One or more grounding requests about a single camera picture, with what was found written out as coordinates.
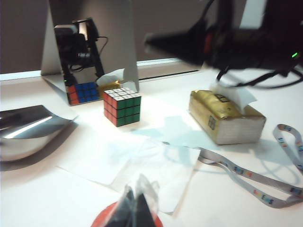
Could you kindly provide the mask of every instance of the silver reflective plate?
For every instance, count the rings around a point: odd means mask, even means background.
[[[0,112],[0,160],[14,161],[41,150],[73,120],[43,105]]]

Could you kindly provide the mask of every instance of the sheet of paper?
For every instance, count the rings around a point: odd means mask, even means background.
[[[244,107],[249,103],[255,102],[256,98],[244,87],[224,87],[219,84],[213,84],[210,90],[215,94],[223,95],[232,100],[238,107],[241,113],[244,112]]]
[[[139,174],[143,174],[150,182],[159,183],[159,210],[173,212],[190,180],[198,156],[196,149],[147,139],[120,171],[111,187],[122,192],[126,184],[135,182]]]
[[[190,180],[199,150],[123,133],[114,140],[102,138],[106,141],[102,144],[99,141],[98,137],[88,138],[87,143],[95,143],[96,149],[75,151],[58,166],[121,193],[125,185],[144,174],[150,182],[159,183],[160,211],[174,211]]]
[[[116,80],[123,80],[124,79],[124,69],[118,69],[107,74],[104,74],[102,77],[96,80],[96,84],[98,86],[114,82]]]
[[[139,141],[146,137],[136,137],[138,143],[130,143],[128,136],[116,137],[91,133],[85,144],[78,144],[75,138],[69,149],[72,151],[60,160],[58,167],[90,181],[110,185],[132,154],[138,149]]]

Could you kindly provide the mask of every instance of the mirror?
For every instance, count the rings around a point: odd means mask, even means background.
[[[125,82],[139,90],[132,1],[49,0],[41,74],[70,105]]]

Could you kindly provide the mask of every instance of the table surface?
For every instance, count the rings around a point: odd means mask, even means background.
[[[261,72],[234,73],[249,78]],[[251,106],[267,117],[260,141],[218,146],[188,112],[190,92],[208,89],[216,74],[215,70],[204,70],[141,80],[141,119],[119,128],[103,115],[103,101],[69,107],[62,94],[41,77],[2,81],[2,111],[43,104],[61,117],[78,117],[42,151],[14,164],[2,164],[5,171],[1,172],[1,226],[90,226],[97,214],[120,194],[73,175],[56,164],[62,158],[72,157],[75,150],[85,154],[98,149],[93,140],[99,138],[104,142],[104,133],[147,135],[173,145],[207,148],[253,172],[303,187],[302,174],[272,135],[278,123],[303,132],[303,83],[273,90],[250,88],[258,100]],[[294,138],[288,139],[292,145]],[[274,192],[283,198],[280,192]],[[303,204],[270,208],[237,185],[221,168],[197,161],[175,212],[169,216],[160,214],[160,217],[164,226],[170,226],[173,218],[190,227],[255,227],[299,226],[302,214]]]

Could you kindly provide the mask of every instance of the white lanyard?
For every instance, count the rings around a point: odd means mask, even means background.
[[[283,136],[280,132],[280,130],[288,131],[292,133],[295,136],[295,143],[296,147],[299,153],[299,158],[295,156],[293,151],[288,147],[287,143],[283,139]],[[302,147],[302,139],[300,133],[284,124],[279,124],[275,130],[273,131],[274,137],[277,139],[277,141],[280,143],[283,150],[287,153],[287,155],[290,157],[292,162],[296,165],[296,167],[300,170],[303,170],[303,147]],[[226,171],[230,171],[230,173],[234,176],[234,180],[236,180],[245,190],[247,190],[249,193],[254,195],[257,199],[259,199],[264,204],[272,207],[272,208],[283,208],[288,207],[291,205],[294,205],[296,203],[303,202],[303,188],[299,188],[281,181],[277,181],[274,179],[271,179],[269,177],[254,173],[248,169],[242,168],[236,164],[234,164],[232,161],[228,160],[227,158],[223,157],[222,155],[219,155],[215,152],[212,152],[210,150],[204,149],[204,148],[198,148],[200,149],[200,156],[199,161],[206,163],[206,164],[220,164],[220,166],[225,166],[224,169]],[[285,192],[289,194],[290,196],[286,200],[281,200],[276,197],[273,197],[271,195],[266,194],[265,192],[259,190],[258,188],[255,188],[251,184],[247,183],[246,181],[240,179],[237,177],[237,175],[242,175],[248,179],[251,179],[256,182],[263,183],[265,185],[272,186],[282,192]]]

